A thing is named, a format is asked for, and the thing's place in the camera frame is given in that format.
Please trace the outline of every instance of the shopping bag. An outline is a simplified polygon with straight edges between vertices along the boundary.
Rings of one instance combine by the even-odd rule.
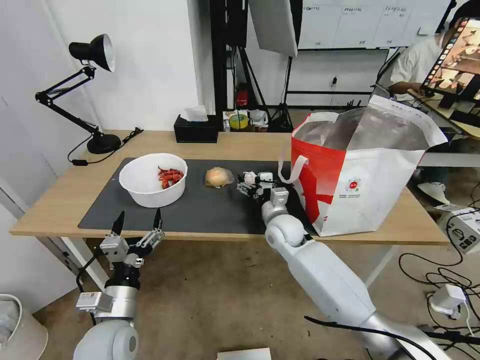
[[[320,236],[377,230],[425,151],[447,138],[423,112],[374,95],[341,114],[312,113],[291,135],[290,178]]]

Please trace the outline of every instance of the desk lamp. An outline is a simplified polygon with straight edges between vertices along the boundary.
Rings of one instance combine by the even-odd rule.
[[[72,76],[67,77],[65,80],[53,85],[52,87],[49,87],[44,91],[37,92],[35,94],[35,99],[40,104],[49,107],[54,112],[62,115],[72,123],[77,124],[82,129],[88,131],[91,134],[91,139],[88,141],[86,147],[90,153],[106,154],[114,152],[122,146],[122,141],[118,136],[104,134],[100,131],[98,126],[82,120],[54,104],[55,99],[58,99],[59,97],[71,92],[90,80],[93,80],[95,77],[95,70],[97,68],[92,66],[90,61],[95,62],[102,69],[105,69],[109,72],[113,73],[115,71],[115,55],[112,42],[107,34],[102,34],[95,37],[90,43],[71,42],[68,46],[68,50],[70,51],[71,56],[80,60],[80,63],[85,65],[85,67],[74,73]],[[86,78],[70,87],[59,88],[63,84],[75,79],[80,75],[84,75]]]

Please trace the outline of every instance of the bag handle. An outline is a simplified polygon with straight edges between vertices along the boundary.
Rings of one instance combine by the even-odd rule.
[[[309,160],[303,156],[299,155],[298,158],[295,161],[295,165],[293,165],[293,168],[291,169],[290,172],[290,178],[287,180],[284,178],[282,175],[282,168],[284,167],[284,158],[283,156],[278,160],[278,177],[280,180],[285,183],[285,184],[291,184],[294,181],[298,180],[300,173],[302,172],[302,169],[304,168],[305,164],[308,164]]]

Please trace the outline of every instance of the trash can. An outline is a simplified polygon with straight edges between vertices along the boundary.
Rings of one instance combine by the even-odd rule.
[[[47,347],[49,332],[23,306],[9,294],[0,294],[0,300],[18,305],[19,318],[6,345],[0,348],[0,360],[39,360]]]

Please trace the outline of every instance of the wooden table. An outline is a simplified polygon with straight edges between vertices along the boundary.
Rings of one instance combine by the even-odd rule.
[[[425,98],[424,95],[419,94],[413,90],[408,90],[408,93],[416,99],[417,103],[422,104],[426,108],[430,109],[437,115],[441,116],[443,119],[447,120],[449,123],[460,129],[465,134],[480,139],[480,127],[468,125],[459,121],[450,120],[453,112],[456,109],[455,104],[448,109],[442,108],[439,106],[440,101],[444,98],[442,94],[435,93],[432,97]]]
[[[121,139],[128,131],[111,131]],[[103,238],[110,229],[78,228],[79,222],[102,191],[105,183],[125,158],[135,158],[150,153],[172,153],[184,159],[212,160],[258,160],[276,161],[282,151],[290,157],[290,134],[287,133],[237,133],[221,132],[217,144],[177,143],[171,131],[144,131],[107,160],[89,166],[72,166],[30,208],[10,230],[12,235],[35,237],[60,237],[78,259],[85,264],[92,252],[85,238]],[[102,155],[85,155],[88,160],[100,159]],[[143,236],[142,231],[124,231],[126,237]],[[168,232],[166,239],[197,241],[249,241],[264,240],[258,234],[218,234]],[[376,256],[372,271],[366,282],[370,284],[393,256],[398,245],[446,245],[448,239],[409,190],[405,189],[398,202],[375,232],[356,233],[321,238],[326,243],[352,245],[383,245],[384,250]],[[94,262],[89,274],[100,288],[107,274]]]
[[[430,110],[433,114],[429,114],[431,117],[435,115],[447,121],[450,126],[455,129],[459,134],[467,135],[473,139],[480,140],[480,128],[471,126],[462,122],[451,120],[456,105],[454,104],[449,109],[439,107],[440,101],[443,99],[443,95],[435,93],[432,97],[425,97],[413,90],[408,90],[408,93],[416,100],[415,104],[422,105],[424,108]],[[480,154],[478,153],[464,153],[464,152],[427,152],[421,162],[420,166],[430,167],[449,167],[449,168],[478,168],[480,167]]]

